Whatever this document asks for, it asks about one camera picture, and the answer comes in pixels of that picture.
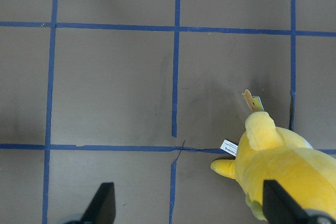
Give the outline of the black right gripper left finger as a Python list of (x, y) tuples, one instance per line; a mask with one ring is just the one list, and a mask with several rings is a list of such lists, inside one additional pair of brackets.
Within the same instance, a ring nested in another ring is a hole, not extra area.
[(101, 183), (85, 212), (77, 219), (65, 218), (59, 223), (114, 223), (116, 194), (114, 182)]

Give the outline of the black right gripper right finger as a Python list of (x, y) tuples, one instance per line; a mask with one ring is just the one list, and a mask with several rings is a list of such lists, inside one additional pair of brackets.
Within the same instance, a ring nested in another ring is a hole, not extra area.
[(262, 203), (268, 223), (335, 223), (323, 211), (303, 209), (276, 180), (264, 181)]

